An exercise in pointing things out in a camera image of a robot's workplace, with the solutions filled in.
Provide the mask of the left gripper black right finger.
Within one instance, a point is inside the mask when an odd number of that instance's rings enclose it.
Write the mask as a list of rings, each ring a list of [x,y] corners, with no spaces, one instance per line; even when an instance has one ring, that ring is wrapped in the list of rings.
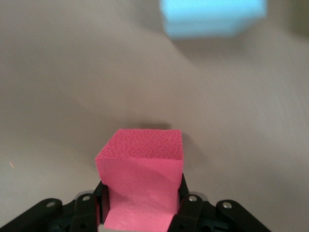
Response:
[[[215,206],[189,192],[182,176],[178,189],[179,209],[170,232],[267,232],[268,228],[241,204],[233,200],[219,201]]]

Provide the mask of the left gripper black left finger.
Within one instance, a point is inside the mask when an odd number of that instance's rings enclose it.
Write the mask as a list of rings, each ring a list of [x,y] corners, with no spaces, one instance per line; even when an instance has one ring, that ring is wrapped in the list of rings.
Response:
[[[108,187],[99,182],[94,191],[80,194],[64,205],[42,200],[0,228],[2,232],[97,232],[110,210]]]

